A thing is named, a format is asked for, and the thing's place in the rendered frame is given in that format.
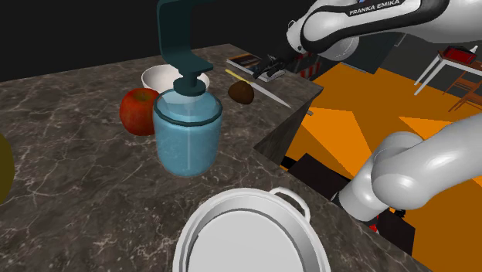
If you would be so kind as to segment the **red white striped object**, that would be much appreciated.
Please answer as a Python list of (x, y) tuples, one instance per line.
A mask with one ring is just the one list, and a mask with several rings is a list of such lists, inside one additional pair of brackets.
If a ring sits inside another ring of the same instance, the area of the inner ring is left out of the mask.
[(305, 79), (313, 76), (320, 66), (320, 57), (317, 54), (305, 53), (300, 56), (295, 67), (294, 73)]

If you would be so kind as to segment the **dark covered book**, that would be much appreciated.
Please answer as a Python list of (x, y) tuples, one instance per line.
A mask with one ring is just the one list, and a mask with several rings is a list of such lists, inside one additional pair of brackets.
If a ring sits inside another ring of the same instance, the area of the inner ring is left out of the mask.
[[(261, 59), (257, 56), (254, 56), (250, 53), (233, 56), (226, 60), (227, 63), (231, 64), (232, 66), (253, 75), (256, 72), (256, 66), (261, 62)], [(275, 72), (272, 76), (267, 76), (267, 72), (261, 74), (259, 78), (264, 82), (270, 82), (279, 78), (285, 74), (284, 70), (279, 70)]]

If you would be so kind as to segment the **brown kiwi fruit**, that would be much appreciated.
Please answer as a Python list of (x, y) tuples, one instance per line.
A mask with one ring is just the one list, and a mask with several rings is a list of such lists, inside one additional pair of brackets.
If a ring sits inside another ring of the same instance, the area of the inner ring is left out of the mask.
[(228, 95), (237, 103), (251, 104), (254, 100), (254, 89), (245, 81), (238, 81), (228, 89)]

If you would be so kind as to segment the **white bowl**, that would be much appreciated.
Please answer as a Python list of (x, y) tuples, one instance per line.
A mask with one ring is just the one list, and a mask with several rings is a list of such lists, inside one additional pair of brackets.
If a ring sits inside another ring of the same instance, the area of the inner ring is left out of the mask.
[(166, 90), (173, 89), (174, 81), (180, 77), (182, 75), (175, 67), (163, 64), (145, 70), (141, 75), (141, 82), (144, 89), (155, 90), (160, 94)]

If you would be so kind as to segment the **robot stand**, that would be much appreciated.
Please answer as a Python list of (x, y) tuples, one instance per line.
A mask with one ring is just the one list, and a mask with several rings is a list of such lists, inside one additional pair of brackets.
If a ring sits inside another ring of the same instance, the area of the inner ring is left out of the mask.
[[(350, 182), (349, 178), (329, 169), (308, 153), (304, 154), (298, 161), (285, 156), (281, 166), (341, 208), (337, 193)], [(403, 219), (404, 215), (404, 211), (391, 212), (386, 209), (372, 221), (364, 222), (364, 224), (372, 230), (378, 231), (381, 236), (408, 255), (412, 255), (416, 229)]]

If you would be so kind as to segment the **blue soap dispenser bottle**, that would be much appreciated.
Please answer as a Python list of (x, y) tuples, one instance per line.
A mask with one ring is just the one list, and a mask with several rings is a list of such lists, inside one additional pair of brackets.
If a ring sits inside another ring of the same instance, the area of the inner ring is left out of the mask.
[(161, 90), (153, 104), (159, 161), (168, 172), (200, 175), (216, 159), (222, 123), (222, 104), (199, 79), (213, 65), (196, 56), (190, 46), (191, 13), (210, 0), (159, 0), (158, 37), (163, 60), (180, 77)]

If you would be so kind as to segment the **red apple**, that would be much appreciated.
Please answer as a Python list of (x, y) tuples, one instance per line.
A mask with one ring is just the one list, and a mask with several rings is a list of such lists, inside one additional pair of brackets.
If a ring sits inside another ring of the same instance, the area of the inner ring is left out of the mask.
[(124, 128), (137, 136), (154, 134), (153, 104), (159, 92), (149, 88), (136, 88), (122, 99), (119, 117)]

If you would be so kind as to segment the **white table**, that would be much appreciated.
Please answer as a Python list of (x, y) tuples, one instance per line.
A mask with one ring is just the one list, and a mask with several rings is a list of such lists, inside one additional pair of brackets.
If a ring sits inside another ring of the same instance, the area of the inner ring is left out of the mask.
[(451, 66), (482, 77), (482, 62), (476, 61), (475, 51), (477, 48), (478, 46), (475, 46), (472, 50), (468, 50), (462, 46), (448, 46), (445, 50), (439, 50), (433, 61), (414, 83), (415, 86), (421, 83), (414, 95), (418, 95), (445, 66)]

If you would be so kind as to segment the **brown wooden chair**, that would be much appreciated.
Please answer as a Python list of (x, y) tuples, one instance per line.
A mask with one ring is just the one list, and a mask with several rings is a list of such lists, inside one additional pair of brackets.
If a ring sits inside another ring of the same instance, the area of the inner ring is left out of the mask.
[(463, 71), (459, 77), (455, 79), (455, 81), (443, 92), (443, 95), (447, 94), (449, 90), (453, 89), (461, 89), (463, 91), (463, 95), (460, 99), (448, 110), (456, 111), (461, 108), (464, 104), (470, 105), (480, 111), (482, 111), (482, 95), (477, 94), (476, 91), (482, 87), (482, 80), (479, 82), (473, 82), (464, 78), (467, 71)]

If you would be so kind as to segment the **olive yellow round object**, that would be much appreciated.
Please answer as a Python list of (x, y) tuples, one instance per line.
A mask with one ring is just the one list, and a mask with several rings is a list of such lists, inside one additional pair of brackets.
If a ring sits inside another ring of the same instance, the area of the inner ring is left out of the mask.
[(0, 204), (2, 204), (12, 187), (15, 177), (15, 163), (12, 148), (3, 134), (0, 134)]

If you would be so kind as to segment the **yellow handled knife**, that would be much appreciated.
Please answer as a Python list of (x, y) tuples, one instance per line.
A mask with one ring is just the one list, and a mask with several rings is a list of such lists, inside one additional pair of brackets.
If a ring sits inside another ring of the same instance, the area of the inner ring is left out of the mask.
[(289, 105), (288, 103), (286, 103), (284, 100), (282, 100), (281, 98), (279, 98), (279, 97), (276, 96), (275, 94), (269, 92), (268, 90), (266, 90), (265, 88), (263, 88), (263, 87), (260, 86), (259, 84), (254, 83), (254, 82), (250, 82), (250, 81), (248, 81), (248, 80), (245, 80), (244, 78), (242, 78), (241, 76), (237, 75), (236, 73), (234, 73), (234, 72), (231, 71), (231, 70), (225, 69), (225, 71), (226, 71), (228, 74), (230, 74), (230, 75), (232, 75), (233, 77), (235, 77), (236, 79), (248, 83), (251, 87), (253, 87), (254, 89), (258, 90), (260, 93), (268, 96), (268, 97), (271, 98), (272, 100), (275, 100), (276, 102), (278, 102), (278, 103), (280, 103), (280, 104), (282, 104), (282, 105), (290, 108), (290, 105)]

